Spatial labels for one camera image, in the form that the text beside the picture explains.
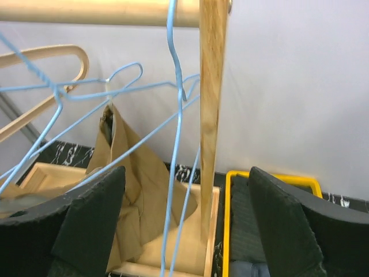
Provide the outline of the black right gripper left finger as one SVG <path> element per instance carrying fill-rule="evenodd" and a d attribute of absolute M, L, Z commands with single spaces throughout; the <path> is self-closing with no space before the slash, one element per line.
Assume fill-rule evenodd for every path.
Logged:
<path fill-rule="evenodd" d="M 116 167 L 1 219 L 1 276 L 104 276 L 125 174 Z"/>

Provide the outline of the tan brown skirt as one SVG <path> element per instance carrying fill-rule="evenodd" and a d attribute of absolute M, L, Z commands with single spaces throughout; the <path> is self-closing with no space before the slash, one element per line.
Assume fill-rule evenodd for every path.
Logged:
<path fill-rule="evenodd" d="M 124 121 L 113 105 L 105 107 L 100 118 L 95 150 L 85 177 L 67 185 L 30 189 L 9 185 L 1 196 L 1 219 L 18 211 L 42 204 L 61 196 L 121 156 L 139 142 L 135 131 Z M 142 145 L 110 170 L 123 166 L 126 170 L 125 192 L 118 215 L 106 273 L 122 262 L 136 260 L 143 246 L 163 233 L 169 172 L 163 161 L 147 146 Z M 170 228 L 178 226 L 196 209 L 197 201 L 180 182 L 174 183 Z"/>

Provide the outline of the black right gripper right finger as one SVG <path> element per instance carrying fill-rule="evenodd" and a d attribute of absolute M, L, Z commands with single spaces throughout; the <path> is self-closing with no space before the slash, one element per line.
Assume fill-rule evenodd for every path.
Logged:
<path fill-rule="evenodd" d="M 251 203 L 271 276 L 368 276 L 368 213 L 252 167 Z"/>

